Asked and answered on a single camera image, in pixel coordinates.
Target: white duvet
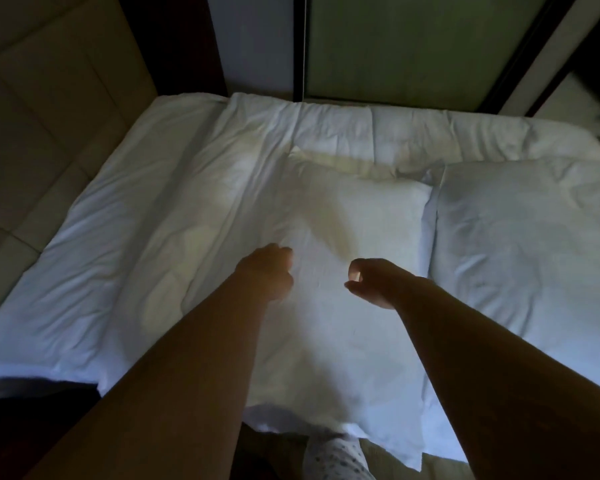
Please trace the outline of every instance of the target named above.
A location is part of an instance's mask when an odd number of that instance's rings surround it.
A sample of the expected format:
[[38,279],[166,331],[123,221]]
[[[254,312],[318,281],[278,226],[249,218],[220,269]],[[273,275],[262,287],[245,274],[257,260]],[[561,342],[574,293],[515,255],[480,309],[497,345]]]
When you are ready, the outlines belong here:
[[[600,161],[600,145],[592,135],[550,121],[395,107],[292,104],[262,96],[233,95],[200,151],[173,165],[178,166],[177,178],[171,180],[142,244],[136,244],[137,259],[130,262],[132,266],[125,268],[120,257],[134,247],[133,233],[129,232],[126,240],[118,242],[116,259],[105,260],[104,276],[120,273],[126,280],[114,279],[110,292],[94,286],[72,300],[73,309],[78,310],[74,314],[77,321],[87,321],[97,331],[95,338],[81,342],[80,326],[69,333],[50,320],[45,322],[45,311],[40,308],[36,319],[48,332],[46,344],[62,350],[63,358],[33,369],[27,360],[12,354],[9,320],[38,297],[53,296],[54,290],[40,290],[32,284],[41,273],[32,268],[0,309],[0,376],[98,382],[102,392],[110,389],[161,334],[232,271],[240,257],[260,244],[259,229],[270,195],[267,183],[279,176],[280,162],[295,146],[322,164],[362,176],[373,172],[387,177],[416,175],[431,167],[463,161],[543,157]],[[147,172],[146,179],[151,178]],[[101,183],[101,176],[96,177],[86,192]],[[130,187],[120,188],[117,197],[128,202],[141,198]],[[82,209],[83,221],[75,225],[89,226],[88,210],[88,206]],[[115,230],[114,226],[103,223],[99,232]],[[134,226],[137,232],[140,224]],[[65,223],[59,235],[67,228]],[[55,242],[62,240],[56,237],[50,248]],[[74,244],[59,256],[79,250],[80,242]],[[65,264],[60,258],[49,261],[45,276],[64,279],[70,275]],[[22,284],[25,278],[27,287]],[[88,312],[83,313],[80,307]],[[39,331],[28,328],[17,334],[36,344],[40,343]],[[80,354],[76,340],[85,345]],[[439,414],[435,408],[426,410],[424,425],[431,423],[427,415]],[[437,433],[434,428],[424,428],[424,451],[448,456],[443,447],[436,447],[448,444],[436,437]]]

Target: upholstered headboard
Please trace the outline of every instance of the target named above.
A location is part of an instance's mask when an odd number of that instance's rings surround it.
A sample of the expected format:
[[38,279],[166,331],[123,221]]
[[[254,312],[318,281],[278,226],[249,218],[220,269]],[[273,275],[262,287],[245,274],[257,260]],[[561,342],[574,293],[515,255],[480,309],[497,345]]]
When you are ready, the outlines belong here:
[[118,0],[0,0],[0,303],[154,97]]

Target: sliding door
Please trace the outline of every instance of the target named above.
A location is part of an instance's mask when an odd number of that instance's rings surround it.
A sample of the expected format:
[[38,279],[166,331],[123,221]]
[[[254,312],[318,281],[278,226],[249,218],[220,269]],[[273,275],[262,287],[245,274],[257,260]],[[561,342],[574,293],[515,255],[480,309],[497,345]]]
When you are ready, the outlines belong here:
[[546,0],[309,0],[304,97],[476,111]]

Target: forearm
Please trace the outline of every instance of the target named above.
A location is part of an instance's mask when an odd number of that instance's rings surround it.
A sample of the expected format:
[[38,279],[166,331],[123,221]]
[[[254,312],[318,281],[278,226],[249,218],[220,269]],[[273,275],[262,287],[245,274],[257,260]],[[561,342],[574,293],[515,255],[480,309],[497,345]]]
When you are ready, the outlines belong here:
[[600,468],[600,388],[423,278],[392,291],[477,478]]
[[227,478],[267,300],[229,278],[69,432],[31,478]]

